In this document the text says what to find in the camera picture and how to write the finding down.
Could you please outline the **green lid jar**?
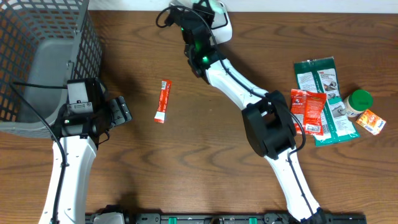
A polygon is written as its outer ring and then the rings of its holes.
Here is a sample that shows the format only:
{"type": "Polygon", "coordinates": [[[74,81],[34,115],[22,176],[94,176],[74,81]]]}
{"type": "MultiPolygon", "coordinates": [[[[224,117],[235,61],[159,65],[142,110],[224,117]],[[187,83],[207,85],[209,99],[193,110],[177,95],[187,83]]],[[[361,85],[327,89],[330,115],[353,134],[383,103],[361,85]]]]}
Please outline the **green lid jar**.
{"type": "Polygon", "coordinates": [[[353,118],[372,107],[373,97],[366,90],[355,90],[344,99],[343,103],[347,117],[353,118]]]}

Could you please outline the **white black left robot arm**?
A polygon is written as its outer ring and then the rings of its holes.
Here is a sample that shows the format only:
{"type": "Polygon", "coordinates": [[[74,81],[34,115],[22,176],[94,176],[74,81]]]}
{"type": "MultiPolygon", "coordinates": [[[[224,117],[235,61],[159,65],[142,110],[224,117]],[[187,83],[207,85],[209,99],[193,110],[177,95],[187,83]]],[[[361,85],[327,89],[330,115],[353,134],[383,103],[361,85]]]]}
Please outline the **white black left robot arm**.
{"type": "Polygon", "coordinates": [[[99,78],[67,82],[67,100],[50,133],[53,166],[40,223],[127,223],[127,215],[112,206],[86,216],[90,171],[102,134],[132,120],[122,96],[109,100],[99,78]]]}

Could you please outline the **green white 3M package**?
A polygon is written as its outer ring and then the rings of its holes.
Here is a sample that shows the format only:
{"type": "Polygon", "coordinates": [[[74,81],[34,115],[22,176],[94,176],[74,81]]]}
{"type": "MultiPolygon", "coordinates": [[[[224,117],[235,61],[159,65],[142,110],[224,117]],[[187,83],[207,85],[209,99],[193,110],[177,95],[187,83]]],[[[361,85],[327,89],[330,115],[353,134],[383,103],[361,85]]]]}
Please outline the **green white 3M package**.
{"type": "Polygon", "coordinates": [[[323,135],[315,135],[316,146],[347,142],[360,137],[348,119],[346,106],[340,95],[340,86],[333,57],[306,60],[294,64],[295,77],[300,90],[326,94],[321,113],[323,135]]]}

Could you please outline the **white small packet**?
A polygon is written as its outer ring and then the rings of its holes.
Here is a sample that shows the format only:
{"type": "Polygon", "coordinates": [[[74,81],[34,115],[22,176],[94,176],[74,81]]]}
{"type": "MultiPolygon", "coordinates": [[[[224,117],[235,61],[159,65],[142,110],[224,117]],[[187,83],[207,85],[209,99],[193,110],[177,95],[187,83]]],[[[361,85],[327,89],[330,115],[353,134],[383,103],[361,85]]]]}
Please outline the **white small packet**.
{"type": "MultiPolygon", "coordinates": [[[[200,0],[191,0],[192,3],[200,3],[200,0]]],[[[201,4],[209,3],[212,10],[218,14],[223,14],[225,12],[223,5],[217,0],[207,0],[203,1],[201,4]]]]}

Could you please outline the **red packet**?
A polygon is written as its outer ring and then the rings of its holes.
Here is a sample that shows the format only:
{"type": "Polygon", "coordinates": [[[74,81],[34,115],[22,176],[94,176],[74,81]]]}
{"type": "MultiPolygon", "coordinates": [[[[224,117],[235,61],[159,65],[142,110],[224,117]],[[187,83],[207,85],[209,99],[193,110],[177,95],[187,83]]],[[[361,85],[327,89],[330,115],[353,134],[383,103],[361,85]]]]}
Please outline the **red packet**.
{"type": "Polygon", "coordinates": [[[165,115],[167,111],[171,86],[172,82],[170,80],[162,80],[161,91],[159,96],[159,104],[157,107],[156,114],[154,116],[154,121],[156,123],[164,123],[165,121],[165,115]]]}

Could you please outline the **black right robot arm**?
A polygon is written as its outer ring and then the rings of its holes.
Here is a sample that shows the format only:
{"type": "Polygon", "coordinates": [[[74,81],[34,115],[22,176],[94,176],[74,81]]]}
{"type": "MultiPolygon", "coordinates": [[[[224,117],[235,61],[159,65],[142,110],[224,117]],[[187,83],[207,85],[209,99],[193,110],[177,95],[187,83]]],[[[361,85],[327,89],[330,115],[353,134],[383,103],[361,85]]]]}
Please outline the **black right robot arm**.
{"type": "Polygon", "coordinates": [[[259,88],[242,76],[220,52],[219,37],[211,27],[215,11],[209,1],[192,7],[172,4],[166,26],[178,25],[185,42],[184,54],[192,72],[219,89],[240,110],[246,137],[255,153],[268,161],[287,202],[288,212],[300,223],[326,223],[327,217],[312,195],[301,170],[295,125],[298,118],[283,94],[259,88]]]}

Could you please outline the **red snack bag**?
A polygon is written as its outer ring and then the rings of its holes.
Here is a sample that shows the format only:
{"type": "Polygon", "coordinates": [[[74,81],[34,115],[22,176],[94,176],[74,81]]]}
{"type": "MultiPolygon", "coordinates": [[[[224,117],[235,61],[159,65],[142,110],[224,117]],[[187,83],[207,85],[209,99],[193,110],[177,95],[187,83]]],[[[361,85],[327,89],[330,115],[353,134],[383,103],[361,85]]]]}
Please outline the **red snack bag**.
{"type": "Polygon", "coordinates": [[[290,111],[297,117],[305,134],[322,136],[322,111],[326,103],[325,93],[291,89],[290,111]]]}

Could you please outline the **orange Kleenex tissue pack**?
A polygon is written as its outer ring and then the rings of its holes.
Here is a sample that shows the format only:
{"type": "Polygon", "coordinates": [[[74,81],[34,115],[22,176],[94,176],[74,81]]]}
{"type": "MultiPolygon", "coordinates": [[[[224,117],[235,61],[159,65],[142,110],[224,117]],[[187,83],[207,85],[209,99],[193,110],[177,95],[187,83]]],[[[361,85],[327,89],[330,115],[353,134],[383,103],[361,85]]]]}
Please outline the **orange Kleenex tissue pack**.
{"type": "Polygon", "coordinates": [[[358,117],[356,122],[373,135],[378,135],[386,125],[386,121],[384,119],[369,109],[365,110],[358,117]]]}

